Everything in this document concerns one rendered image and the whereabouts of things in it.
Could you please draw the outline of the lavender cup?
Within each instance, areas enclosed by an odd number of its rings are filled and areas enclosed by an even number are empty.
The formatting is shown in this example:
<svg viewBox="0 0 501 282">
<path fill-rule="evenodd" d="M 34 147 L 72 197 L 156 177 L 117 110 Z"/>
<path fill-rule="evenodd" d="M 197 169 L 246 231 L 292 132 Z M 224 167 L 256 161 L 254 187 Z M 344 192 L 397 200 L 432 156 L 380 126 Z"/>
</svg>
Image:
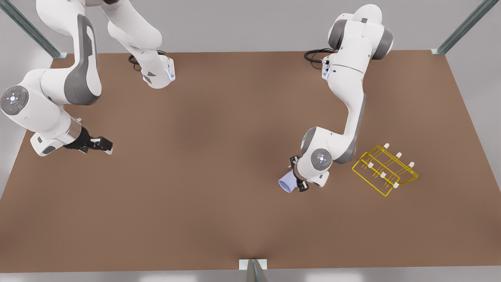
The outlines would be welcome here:
<svg viewBox="0 0 501 282">
<path fill-rule="evenodd" d="M 278 180 L 280 187 L 287 193 L 291 193 L 297 187 L 297 178 L 294 170 L 290 170 L 286 175 Z"/>
</svg>

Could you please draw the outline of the silver frame post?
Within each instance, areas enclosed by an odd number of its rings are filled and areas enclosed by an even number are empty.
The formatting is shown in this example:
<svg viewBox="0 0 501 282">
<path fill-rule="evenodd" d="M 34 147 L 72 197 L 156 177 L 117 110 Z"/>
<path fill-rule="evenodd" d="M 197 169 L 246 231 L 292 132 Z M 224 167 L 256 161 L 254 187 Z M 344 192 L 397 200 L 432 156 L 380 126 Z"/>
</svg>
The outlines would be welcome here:
<svg viewBox="0 0 501 282">
<path fill-rule="evenodd" d="M 268 269 L 267 259 L 240 259 L 239 270 L 245 270 L 245 282 L 269 282 L 264 270 Z"/>
<path fill-rule="evenodd" d="M 498 2 L 499 0 L 483 0 L 438 48 L 431 49 L 431 54 L 445 55 L 449 52 Z"/>
<path fill-rule="evenodd" d="M 0 0 L 0 9 L 45 50 L 52 59 L 65 59 L 67 57 L 67 53 L 61 53 L 9 0 Z"/>
</svg>

